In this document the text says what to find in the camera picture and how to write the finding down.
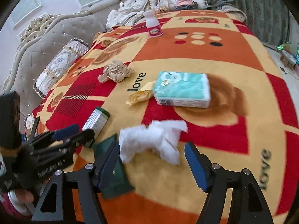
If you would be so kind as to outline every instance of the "bottle label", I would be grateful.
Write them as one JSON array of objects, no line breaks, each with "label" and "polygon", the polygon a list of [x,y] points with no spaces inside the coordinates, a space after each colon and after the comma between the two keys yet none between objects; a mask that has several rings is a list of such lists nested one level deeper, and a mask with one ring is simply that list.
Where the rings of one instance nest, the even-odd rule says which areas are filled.
[{"label": "bottle label", "polygon": [[147,28],[150,37],[156,37],[159,35],[162,35],[162,29],[161,29],[161,25],[155,26],[155,27],[151,27],[151,28]]}]

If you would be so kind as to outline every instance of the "crumpled brown paper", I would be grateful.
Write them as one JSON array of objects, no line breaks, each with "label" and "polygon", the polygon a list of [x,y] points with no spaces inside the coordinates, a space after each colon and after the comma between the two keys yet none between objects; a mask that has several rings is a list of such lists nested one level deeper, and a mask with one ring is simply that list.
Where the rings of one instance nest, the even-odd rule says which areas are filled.
[{"label": "crumpled brown paper", "polygon": [[98,76],[99,82],[106,82],[112,80],[116,83],[121,82],[125,77],[129,77],[133,69],[125,65],[119,60],[113,60],[104,67],[104,74]]},{"label": "crumpled brown paper", "polygon": [[149,100],[153,95],[153,87],[155,85],[154,82],[148,82],[140,89],[140,91],[131,94],[126,101],[127,105],[135,105],[136,103],[143,102]]}]

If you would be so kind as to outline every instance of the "pink cloth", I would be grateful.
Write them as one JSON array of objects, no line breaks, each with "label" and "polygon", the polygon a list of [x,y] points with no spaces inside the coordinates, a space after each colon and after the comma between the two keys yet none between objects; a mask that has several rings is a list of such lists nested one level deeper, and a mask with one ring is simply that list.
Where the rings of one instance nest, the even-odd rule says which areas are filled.
[{"label": "pink cloth", "polygon": [[177,6],[193,5],[193,1],[192,0],[177,0],[176,5]]},{"label": "pink cloth", "polygon": [[23,216],[14,208],[14,206],[12,205],[12,203],[9,200],[7,193],[4,193],[4,201],[2,202],[2,205],[9,215],[17,217],[17,218],[21,218],[21,219],[31,220],[32,216]]}]

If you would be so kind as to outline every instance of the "bolt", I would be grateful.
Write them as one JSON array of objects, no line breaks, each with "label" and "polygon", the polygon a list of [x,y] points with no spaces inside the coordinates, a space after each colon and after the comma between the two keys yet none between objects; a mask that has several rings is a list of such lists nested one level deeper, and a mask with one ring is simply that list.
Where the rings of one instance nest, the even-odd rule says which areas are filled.
[{"label": "bolt", "polygon": [[93,164],[92,163],[86,164],[85,168],[86,169],[92,169],[93,168]]},{"label": "bolt", "polygon": [[244,168],[243,172],[247,175],[251,174],[250,170],[248,168]]},{"label": "bolt", "polygon": [[219,169],[220,168],[220,165],[218,163],[213,163],[212,164],[212,168],[213,169]]},{"label": "bolt", "polygon": [[60,174],[62,174],[62,171],[60,169],[55,171],[56,176],[59,176]]}]

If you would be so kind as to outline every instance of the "black dot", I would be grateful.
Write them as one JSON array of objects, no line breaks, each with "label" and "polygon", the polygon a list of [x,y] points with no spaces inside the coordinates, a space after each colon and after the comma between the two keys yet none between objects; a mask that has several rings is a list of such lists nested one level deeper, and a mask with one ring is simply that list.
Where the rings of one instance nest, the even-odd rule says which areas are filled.
[{"label": "black dot", "polygon": [[218,43],[218,42],[211,42],[210,45],[213,45],[213,46],[223,46],[223,44]]}]

